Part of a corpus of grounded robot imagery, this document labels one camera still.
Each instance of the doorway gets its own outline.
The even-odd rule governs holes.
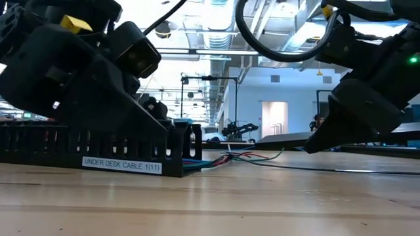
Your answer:
[[[261,138],[288,133],[287,102],[262,102]]]

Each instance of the wooden table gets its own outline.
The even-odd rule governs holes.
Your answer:
[[[420,161],[347,153],[285,152],[276,162],[420,171]],[[230,163],[185,178],[161,178],[0,165],[2,236],[419,234],[416,176]]]

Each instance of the pole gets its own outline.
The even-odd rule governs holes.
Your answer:
[[[238,124],[238,79],[235,80],[235,124]]]
[[[181,79],[181,118],[182,118],[182,105],[184,103],[184,78]]]

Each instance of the label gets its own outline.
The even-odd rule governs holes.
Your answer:
[[[162,164],[146,161],[126,161],[99,157],[83,157],[83,167],[121,170],[127,172],[162,174]]]

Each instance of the green led light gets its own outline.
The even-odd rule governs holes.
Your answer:
[[[412,57],[412,58],[409,59],[410,63],[416,63],[418,61],[419,61],[419,59],[417,57]]]

